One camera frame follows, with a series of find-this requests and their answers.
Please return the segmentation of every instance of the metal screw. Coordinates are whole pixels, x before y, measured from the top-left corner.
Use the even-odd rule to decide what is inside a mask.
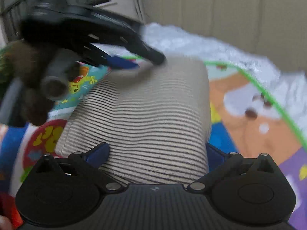
[[[200,182],[193,182],[191,185],[190,185],[191,189],[193,190],[203,190],[206,186],[205,184],[203,183],[200,183]]]
[[[43,8],[50,8],[52,6],[51,3],[40,3],[39,5],[37,5],[38,7],[43,7]]]
[[[121,188],[121,185],[117,182],[111,182],[109,184],[106,185],[107,190],[110,191],[116,191],[119,190]]]

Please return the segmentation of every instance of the human hand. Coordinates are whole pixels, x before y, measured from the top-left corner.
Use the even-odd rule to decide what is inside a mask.
[[[13,225],[8,218],[0,216],[0,230],[13,230]]]

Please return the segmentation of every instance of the yellow number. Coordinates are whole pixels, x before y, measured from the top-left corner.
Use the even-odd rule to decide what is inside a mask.
[[[42,139],[47,139],[48,137],[50,137],[51,133],[53,130],[53,126],[47,126],[45,128],[45,134],[41,137]]]
[[[38,136],[37,136],[37,138],[36,138],[36,140],[33,142],[33,146],[37,146],[37,145],[40,145],[41,144],[41,136],[42,136],[43,134],[41,133],[41,134],[39,134]]]
[[[90,85],[97,83],[95,76],[91,76]]]
[[[62,132],[63,132],[63,127],[61,126],[53,130],[52,136],[45,143],[45,148],[47,152],[52,153],[54,151],[56,142],[59,140],[59,137],[61,136]]]

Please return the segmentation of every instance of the play mat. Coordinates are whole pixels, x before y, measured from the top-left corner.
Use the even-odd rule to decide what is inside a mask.
[[[155,45],[153,37],[152,41],[149,38],[154,29],[148,30],[147,41],[156,48],[168,52],[166,49],[170,48],[169,43],[163,41],[161,37],[160,45]],[[183,34],[177,28],[172,27],[171,30],[169,32],[173,36],[177,33]],[[223,47],[222,52],[229,53],[232,50],[228,45],[215,41],[220,44],[219,50]],[[182,39],[178,39],[177,45],[181,47],[182,42],[184,42]],[[115,48],[110,48],[108,53],[129,55],[125,50]],[[302,128],[295,117],[289,116],[293,112],[289,113],[285,106],[281,105],[280,97],[270,90],[272,88],[268,84],[272,82],[268,81],[275,78],[272,77],[275,72],[274,67],[267,67],[260,75],[255,58],[240,54],[239,52],[227,56],[232,58],[235,56],[240,60],[244,57],[250,58],[254,62],[251,62],[251,65],[245,62],[245,66],[240,66],[240,62],[235,65],[233,60],[226,61],[223,57],[216,56],[206,58],[216,59],[215,61],[204,62],[210,84],[212,132],[209,142],[224,152],[236,151],[245,157],[257,157],[259,153],[269,153],[279,165],[297,197],[296,207],[289,223],[296,229],[303,230],[307,225],[307,145]],[[137,57],[129,58],[132,61],[141,61]],[[14,207],[14,196],[21,183],[43,153],[49,152],[56,156],[54,148],[70,114],[84,94],[106,73],[105,67],[82,65],[80,76],[70,83],[69,96],[57,103],[50,113],[48,122],[41,127],[1,126],[0,196],[5,213],[12,219],[14,226],[21,223]]]

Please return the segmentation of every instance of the brown plush toy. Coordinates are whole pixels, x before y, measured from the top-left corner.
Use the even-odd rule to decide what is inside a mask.
[[[7,86],[13,77],[22,80],[26,92],[21,116],[36,126],[46,122],[48,112],[54,106],[54,101],[41,93],[40,81],[56,51],[57,47],[52,44],[30,45],[20,40],[10,43],[0,58],[0,85]],[[69,74],[71,80],[78,75],[79,72],[75,69]]]

